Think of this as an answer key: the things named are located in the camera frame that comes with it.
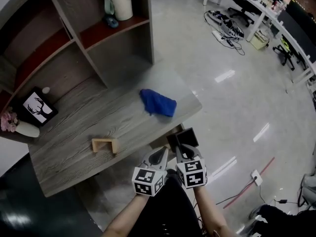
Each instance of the picture frame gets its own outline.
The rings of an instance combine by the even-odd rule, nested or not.
[[[34,87],[23,99],[22,106],[28,113],[28,116],[33,117],[32,123],[38,126],[45,125],[58,114],[58,111],[48,102],[44,94],[37,87]]]

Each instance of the black chair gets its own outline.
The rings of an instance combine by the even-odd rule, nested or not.
[[[230,17],[231,18],[236,17],[236,16],[242,17],[246,22],[246,27],[249,27],[249,21],[251,24],[254,24],[254,21],[252,20],[252,18],[246,15],[245,12],[247,11],[251,13],[252,15],[254,14],[260,15],[261,11],[256,6],[254,6],[253,4],[251,4],[250,2],[246,0],[233,0],[233,1],[241,7],[241,11],[236,10],[231,7],[228,8],[228,10],[233,10],[235,12],[235,14],[230,15]]]
[[[291,64],[291,66],[292,66],[291,70],[294,71],[295,68],[294,68],[294,64],[293,64],[291,58],[293,57],[293,55],[295,55],[296,58],[298,59],[297,64],[299,64],[300,62],[302,62],[303,66],[304,66],[304,68],[305,68],[305,70],[306,70],[306,69],[307,69],[307,68],[306,68],[306,63],[305,63],[305,60],[304,60],[304,58],[302,57],[302,55],[301,55],[300,53],[298,53],[298,52],[294,49],[294,47],[290,44],[290,42],[286,39],[286,37],[284,37],[284,36],[282,35],[282,38],[287,42],[288,47],[289,47],[289,51],[288,51],[288,50],[285,50],[281,45],[278,45],[277,47],[273,47],[273,51],[274,51],[275,53],[277,53],[277,52],[276,52],[276,50],[277,50],[277,51],[279,51],[278,54],[282,54],[282,55],[284,56],[284,61],[282,62],[282,65],[284,66],[284,65],[286,64],[287,60],[288,60],[288,61],[290,62],[290,64]]]

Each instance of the blue cloth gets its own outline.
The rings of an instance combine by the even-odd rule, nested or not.
[[[157,113],[173,117],[177,107],[175,100],[160,95],[151,89],[142,89],[139,94],[145,105],[145,110],[149,112],[150,115]]]

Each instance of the gray wood grain tabletop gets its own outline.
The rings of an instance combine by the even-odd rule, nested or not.
[[[174,117],[149,115],[139,91],[149,88],[177,101]],[[92,77],[56,104],[59,114],[40,130],[30,145],[30,155],[46,197],[73,186],[151,143],[187,118],[202,105],[176,72],[164,62],[106,90]],[[116,138],[118,154],[111,146],[92,151],[92,138]]]

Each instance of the glossy floor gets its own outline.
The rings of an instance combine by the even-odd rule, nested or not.
[[[238,8],[232,0],[223,0],[222,7],[212,1],[206,10],[228,14],[228,7]],[[291,74],[273,44],[257,51],[243,40],[244,56],[223,47],[204,22],[202,0],[152,0],[152,12],[155,48],[203,105],[184,126],[194,128],[209,175],[231,160],[207,185],[214,200],[238,194],[254,169],[262,171],[275,158],[262,175],[262,197],[273,205],[273,199],[296,202],[303,174],[315,166],[316,141],[316,112],[306,86],[285,92],[300,66]],[[253,185],[224,214],[238,230],[261,203]],[[295,204],[277,206],[297,213]]]

